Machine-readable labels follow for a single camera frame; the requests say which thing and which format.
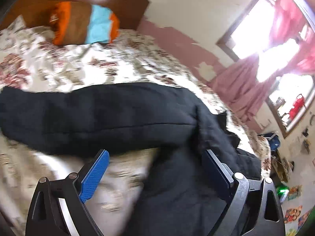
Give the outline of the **dark navy padded jacket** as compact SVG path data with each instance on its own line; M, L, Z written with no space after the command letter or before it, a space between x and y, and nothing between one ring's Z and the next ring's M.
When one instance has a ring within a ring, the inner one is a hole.
M207 235L224 209L201 156L211 150L234 173L259 180L260 160L239 148L227 114L186 88L93 85L70 93L1 91L1 130L46 155L129 160L143 190L122 235Z

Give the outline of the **pink right curtain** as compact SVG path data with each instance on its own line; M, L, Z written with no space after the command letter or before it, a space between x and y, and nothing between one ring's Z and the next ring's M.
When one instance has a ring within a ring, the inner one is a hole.
M298 42L298 48L285 53L275 54L284 45L299 37L307 24L305 16L294 0L275 0L274 18L269 34L267 58L260 58L257 72L258 82L272 86L278 77L284 74L314 74L314 32L309 31Z

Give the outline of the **red garment outside window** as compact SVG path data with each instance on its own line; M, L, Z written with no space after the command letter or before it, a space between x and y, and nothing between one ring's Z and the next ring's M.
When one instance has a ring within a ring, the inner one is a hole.
M299 94L293 103L293 107L289 111L289 119L293 120L299 113L300 109L304 106L305 106L305 97L302 94Z

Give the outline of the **orange brown blue pillow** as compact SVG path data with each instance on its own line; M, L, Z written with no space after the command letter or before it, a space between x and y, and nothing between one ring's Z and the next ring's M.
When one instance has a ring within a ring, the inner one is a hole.
M85 2L59 2L50 12L49 24L58 46L112 43L119 36L120 21L114 12Z

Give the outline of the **wooden side desk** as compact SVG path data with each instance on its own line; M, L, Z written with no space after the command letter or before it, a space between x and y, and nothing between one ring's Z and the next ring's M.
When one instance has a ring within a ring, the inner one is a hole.
M271 152L271 174L270 177L273 179L275 185L280 183L287 184L290 180L290 176L293 173L292 168L294 165L286 159L281 157L279 151Z

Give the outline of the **colourful cartoon wall sticker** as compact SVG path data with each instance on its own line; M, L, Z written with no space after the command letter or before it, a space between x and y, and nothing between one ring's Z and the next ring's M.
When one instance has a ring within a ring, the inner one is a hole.
M288 192L288 201L296 199L298 197L300 197L302 194L302 185L296 185L290 188L289 192Z

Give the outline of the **pink curtain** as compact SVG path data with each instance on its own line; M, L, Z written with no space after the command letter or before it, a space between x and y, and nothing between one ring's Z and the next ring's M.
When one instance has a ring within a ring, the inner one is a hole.
M314 32L309 31L298 42L298 48L285 53L275 54L284 45L299 37L307 24L305 16L294 0L275 0L274 18L269 34L267 58L260 58L257 72L258 82L272 86L278 77L284 74L314 74Z
M211 89L243 123L253 118L253 113L249 111L252 106L250 91L257 84L258 63L259 57L256 54L240 59L209 83Z

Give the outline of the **floral white bed cover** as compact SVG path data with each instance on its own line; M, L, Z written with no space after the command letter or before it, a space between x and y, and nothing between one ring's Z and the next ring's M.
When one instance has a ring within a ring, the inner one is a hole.
M122 30L109 45L55 46L49 27L27 28L21 16L1 31L1 87L31 92L71 92L98 84L151 82L184 87L214 113L228 107L153 38ZM112 157L87 206L105 235L118 235L153 161L155 149ZM16 235L24 235L28 208L38 180L62 179L79 170L83 160L49 156L1 137L1 214Z

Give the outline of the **brown wooden window frame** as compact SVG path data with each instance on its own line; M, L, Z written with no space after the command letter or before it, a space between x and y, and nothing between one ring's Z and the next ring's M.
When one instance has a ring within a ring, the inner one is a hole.
M251 0L217 46L233 61L259 57L257 80L288 137L314 102L314 0Z

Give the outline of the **pink left curtain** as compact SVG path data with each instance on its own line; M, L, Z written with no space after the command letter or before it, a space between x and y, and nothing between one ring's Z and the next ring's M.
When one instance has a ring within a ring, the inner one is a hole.
M211 89L243 123L253 118L253 113L249 111L252 106L250 91L257 84L258 63L259 57L256 54L240 59L209 83Z

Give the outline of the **blue backpack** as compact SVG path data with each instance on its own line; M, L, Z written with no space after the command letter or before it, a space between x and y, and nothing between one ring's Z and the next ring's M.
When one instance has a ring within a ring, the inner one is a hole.
M261 136L263 136L264 138L268 140L270 149L272 151L277 151L277 149L281 146L279 136L277 135L277 133L271 132L271 133L262 134Z

